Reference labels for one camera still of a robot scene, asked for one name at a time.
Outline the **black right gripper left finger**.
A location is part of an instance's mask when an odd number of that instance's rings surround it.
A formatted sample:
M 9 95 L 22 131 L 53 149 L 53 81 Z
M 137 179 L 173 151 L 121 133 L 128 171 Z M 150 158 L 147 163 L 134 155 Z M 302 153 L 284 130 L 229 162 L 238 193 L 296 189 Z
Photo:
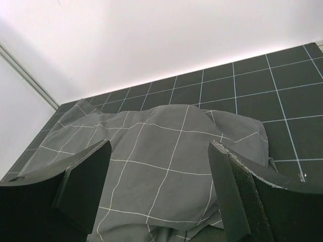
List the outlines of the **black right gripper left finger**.
M 66 159 L 1 182 L 1 241 L 86 241 L 112 153 L 102 140 Z

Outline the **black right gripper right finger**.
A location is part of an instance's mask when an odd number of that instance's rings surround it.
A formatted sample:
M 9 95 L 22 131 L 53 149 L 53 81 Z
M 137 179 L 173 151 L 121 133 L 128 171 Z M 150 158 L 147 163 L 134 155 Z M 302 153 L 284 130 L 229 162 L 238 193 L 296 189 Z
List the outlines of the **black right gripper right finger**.
M 322 186 L 212 141 L 208 159 L 227 241 L 322 241 Z

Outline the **dark grey checked pillowcase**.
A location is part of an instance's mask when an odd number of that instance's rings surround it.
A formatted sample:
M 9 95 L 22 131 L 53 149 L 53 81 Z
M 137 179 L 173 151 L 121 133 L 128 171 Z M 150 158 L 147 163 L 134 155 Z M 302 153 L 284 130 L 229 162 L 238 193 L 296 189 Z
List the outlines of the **dark grey checked pillowcase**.
M 82 99 L 55 123 L 21 173 L 101 140 L 110 141 L 112 154 L 88 241 L 189 241 L 208 225 L 222 228 L 211 141 L 273 167 L 258 120 L 183 104 L 104 113 Z

